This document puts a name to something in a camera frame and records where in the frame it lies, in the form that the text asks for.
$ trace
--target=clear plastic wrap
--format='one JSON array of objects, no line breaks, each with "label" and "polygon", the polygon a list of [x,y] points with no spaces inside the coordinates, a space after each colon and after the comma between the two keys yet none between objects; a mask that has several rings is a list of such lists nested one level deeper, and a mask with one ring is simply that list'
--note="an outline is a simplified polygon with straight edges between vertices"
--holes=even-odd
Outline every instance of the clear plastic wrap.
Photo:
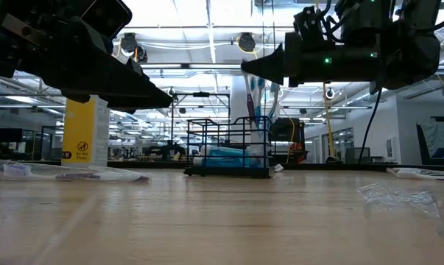
[{"label": "clear plastic wrap", "polygon": [[373,210],[388,211],[401,206],[412,207],[430,217],[436,233],[443,237],[444,229],[438,202],[429,191],[406,192],[382,183],[367,185],[357,191],[366,199],[364,206],[366,218],[371,217]]},{"label": "clear plastic wrap", "polygon": [[390,174],[410,180],[444,180],[444,172],[428,169],[396,168],[387,169]]},{"label": "clear plastic wrap", "polygon": [[0,180],[100,180],[107,182],[148,183],[151,177],[145,173],[103,166],[78,169],[39,163],[19,163],[0,160]]}]

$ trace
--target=wooden table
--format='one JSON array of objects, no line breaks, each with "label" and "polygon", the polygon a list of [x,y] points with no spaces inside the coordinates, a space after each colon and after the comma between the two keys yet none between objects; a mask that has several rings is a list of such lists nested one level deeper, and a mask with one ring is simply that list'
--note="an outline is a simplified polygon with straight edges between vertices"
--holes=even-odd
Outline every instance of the wooden table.
[{"label": "wooden table", "polygon": [[[444,264],[444,237],[430,218],[389,211],[366,219],[356,192],[371,183],[430,190],[443,202],[444,225],[444,182],[181,172],[151,170],[149,185],[0,182],[0,264]],[[64,235],[56,247],[52,235]]]}]

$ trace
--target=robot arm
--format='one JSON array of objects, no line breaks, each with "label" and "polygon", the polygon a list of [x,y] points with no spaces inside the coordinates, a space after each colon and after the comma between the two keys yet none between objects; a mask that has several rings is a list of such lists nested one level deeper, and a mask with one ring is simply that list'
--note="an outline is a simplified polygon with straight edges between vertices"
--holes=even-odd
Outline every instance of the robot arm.
[{"label": "robot arm", "polygon": [[[441,0],[404,0],[400,18],[392,21],[395,1],[339,0],[335,22],[326,10],[306,7],[295,16],[295,32],[268,57],[242,63],[242,70],[283,85],[304,82],[372,82],[395,90],[434,74],[440,42],[434,30]],[[341,38],[333,32],[341,28]]]},{"label": "robot arm", "polygon": [[121,0],[0,0],[0,76],[26,71],[69,99],[96,94],[114,110],[168,107],[136,62],[111,56],[131,18]]}]

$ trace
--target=yellow sign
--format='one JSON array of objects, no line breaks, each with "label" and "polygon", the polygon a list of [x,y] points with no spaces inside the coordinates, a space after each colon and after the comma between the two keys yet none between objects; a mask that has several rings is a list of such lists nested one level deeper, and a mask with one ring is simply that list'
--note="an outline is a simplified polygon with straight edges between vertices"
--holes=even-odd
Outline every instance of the yellow sign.
[{"label": "yellow sign", "polygon": [[66,100],[62,160],[65,163],[90,163],[93,146],[96,100],[87,103]]}]

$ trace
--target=wire rack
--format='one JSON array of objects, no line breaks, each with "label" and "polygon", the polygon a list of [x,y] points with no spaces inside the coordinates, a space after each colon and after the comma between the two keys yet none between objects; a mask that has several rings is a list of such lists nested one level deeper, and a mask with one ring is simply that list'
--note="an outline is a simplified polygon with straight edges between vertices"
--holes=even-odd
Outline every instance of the wire rack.
[{"label": "wire rack", "polygon": [[[270,144],[268,142],[269,126],[271,121],[267,116],[259,117],[241,117],[233,123],[216,123],[211,119],[192,119],[188,120],[187,131],[187,164],[184,174],[189,176],[200,175],[222,175],[231,177],[250,177],[250,178],[270,178],[273,170],[269,167],[269,157],[267,155]],[[247,129],[248,125],[255,122],[256,129]],[[247,136],[252,133],[258,133],[260,140],[257,142],[247,141]],[[195,143],[191,136],[199,136],[201,142]],[[241,136],[241,142],[234,142],[233,137]],[[190,146],[203,146],[205,152],[201,155],[191,155],[189,152]],[[230,147],[233,149],[240,149],[240,155],[210,155],[208,151],[209,146]],[[251,155],[247,152],[250,149],[256,148],[261,151],[262,155]],[[202,159],[200,165],[195,164],[195,159]],[[212,166],[211,162],[214,160],[237,160],[241,161],[239,166]]]}]

